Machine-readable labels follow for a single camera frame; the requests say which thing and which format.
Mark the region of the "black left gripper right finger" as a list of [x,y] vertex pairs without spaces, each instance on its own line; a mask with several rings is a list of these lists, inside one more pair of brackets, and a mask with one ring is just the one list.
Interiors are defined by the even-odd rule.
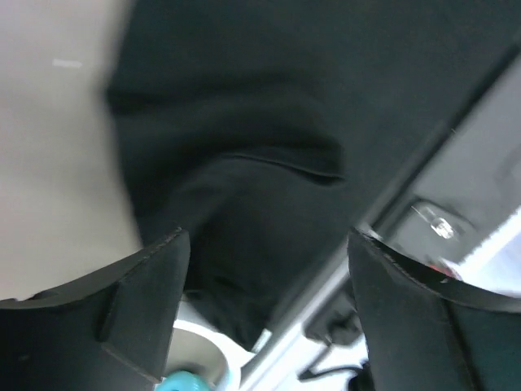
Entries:
[[361,232],[349,273],[377,390],[518,390],[520,300],[443,275]]

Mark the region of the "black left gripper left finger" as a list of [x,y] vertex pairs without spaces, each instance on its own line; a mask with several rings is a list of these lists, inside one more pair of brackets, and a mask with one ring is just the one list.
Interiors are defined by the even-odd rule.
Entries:
[[152,390],[190,258],[181,229],[24,301],[1,303],[4,390]]

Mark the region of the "black t shirt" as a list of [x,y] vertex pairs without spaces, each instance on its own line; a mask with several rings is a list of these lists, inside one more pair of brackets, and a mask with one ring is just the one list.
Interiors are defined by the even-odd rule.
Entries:
[[136,1],[107,87],[142,242],[250,349],[507,56],[517,1]]

